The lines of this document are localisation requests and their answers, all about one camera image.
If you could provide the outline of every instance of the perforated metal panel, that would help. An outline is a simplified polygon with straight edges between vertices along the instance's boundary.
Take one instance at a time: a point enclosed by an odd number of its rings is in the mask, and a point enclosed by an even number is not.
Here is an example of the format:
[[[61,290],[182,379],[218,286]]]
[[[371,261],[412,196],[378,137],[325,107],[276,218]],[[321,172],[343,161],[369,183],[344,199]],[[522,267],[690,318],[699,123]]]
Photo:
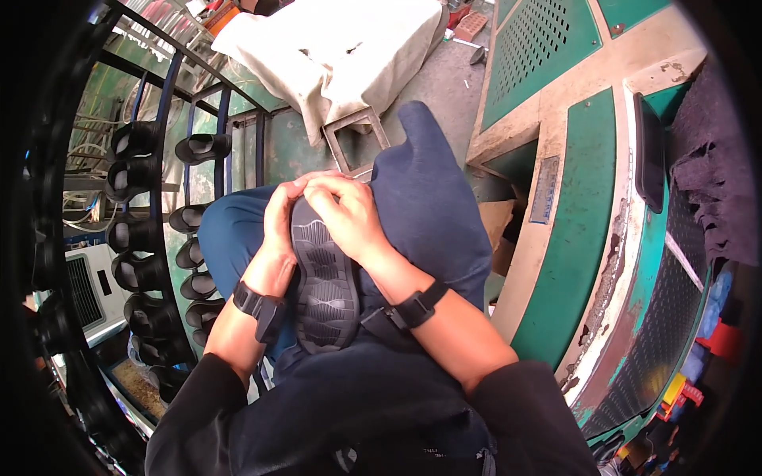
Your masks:
[[[686,192],[670,192],[667,232],[688,258],[690,266],[698,276],[706,274],[706,249],[704,231],[693,219],[693,210]]]
[[[664,247],[643,325],[608,394],[582,426],[586,438],[653,407],[692,335],[700,306],[701,293]]]
[[[598,48],[585,0],[521,0],[495,38],[482,130]]]
[[[505,17],[508,16],[508,13],[511,12],[511,9],[516,4],[517,0],[500,0],[498,3],[498,21],[495,23],[495,28],[499,27],[501,23],[503,23],[503,20],[505,20]]]

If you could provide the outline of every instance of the black wrist band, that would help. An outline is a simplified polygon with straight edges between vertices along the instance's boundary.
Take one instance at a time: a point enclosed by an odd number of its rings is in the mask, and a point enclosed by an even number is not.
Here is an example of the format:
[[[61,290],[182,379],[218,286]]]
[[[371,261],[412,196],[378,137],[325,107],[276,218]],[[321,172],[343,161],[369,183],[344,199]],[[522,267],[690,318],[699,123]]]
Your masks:
[[[434,315],[434,305],[444,297],[448,289],[446,284],[435,280],[429,289],[414,292],[413,296],[394,306],[396,313],[393,314],[397,315],[390,318],[400,329],[415,329]]]

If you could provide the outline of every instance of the red object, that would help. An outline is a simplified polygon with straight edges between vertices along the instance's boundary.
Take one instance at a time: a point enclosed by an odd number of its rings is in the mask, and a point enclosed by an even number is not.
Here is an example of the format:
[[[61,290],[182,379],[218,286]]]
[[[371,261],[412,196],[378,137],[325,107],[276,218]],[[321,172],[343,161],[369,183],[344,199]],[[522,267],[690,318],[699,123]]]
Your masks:
[[[461,5],[455,11],[450,10],[450,21],[447,22],[447,27],[451,30],[455,28],[463,17],[471,13],[471,4]]]
[[[477,11],[466,15],[458,26],[455,27],[455,38],[460,38],[464,41],[473,41],[474,37],[479,34],[479,31],[487,24],[487,17]]]
[[[686,397],[690,398],[694,403],[696,403],[697,407],[701,405],[702,401],[704,401],[704,394],[701,393],[698,388],[694,387],[688,382],[685,382],[685,385],[683,386],[683,393],[681,393],[680,396],[683,398],[683,402],[685,402]]]
[[[741,329],[723,324],[722,319],[717,323],[717,327],[708,340],[699,337],[696,342],[733,366],[741,362],[741,353],[744,350],[744,336]]]

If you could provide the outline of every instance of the blue pants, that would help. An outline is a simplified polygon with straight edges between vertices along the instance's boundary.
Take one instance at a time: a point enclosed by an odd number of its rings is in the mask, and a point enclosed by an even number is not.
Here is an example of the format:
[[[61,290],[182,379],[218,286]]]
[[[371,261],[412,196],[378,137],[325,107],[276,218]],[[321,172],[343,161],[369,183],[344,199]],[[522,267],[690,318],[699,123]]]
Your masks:
[[[416,267],[482,309],[492,249],[471,187],[425,104],[403,105],[399,119],[407,140],[378,154],[370,182],[383,231]],[[232,193],[203,214],[198,231],[201,252],[225,299],[262,245],[264,208],[274,190],[270,186]],[[364,270],[360,300],[363,309],[383,304]],[[266,355],[275,361],[296,342],[291,321]]]

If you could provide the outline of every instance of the black rubber sole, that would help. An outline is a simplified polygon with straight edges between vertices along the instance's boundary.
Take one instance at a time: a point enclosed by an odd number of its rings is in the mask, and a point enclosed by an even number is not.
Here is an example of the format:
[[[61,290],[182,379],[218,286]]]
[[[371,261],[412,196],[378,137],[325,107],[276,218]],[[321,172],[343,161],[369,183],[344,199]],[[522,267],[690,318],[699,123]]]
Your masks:
[[[291,212],[291,244],[299,264],[296,335],[309,353],[349,345],[360,324],[352,260],[302,196]]]

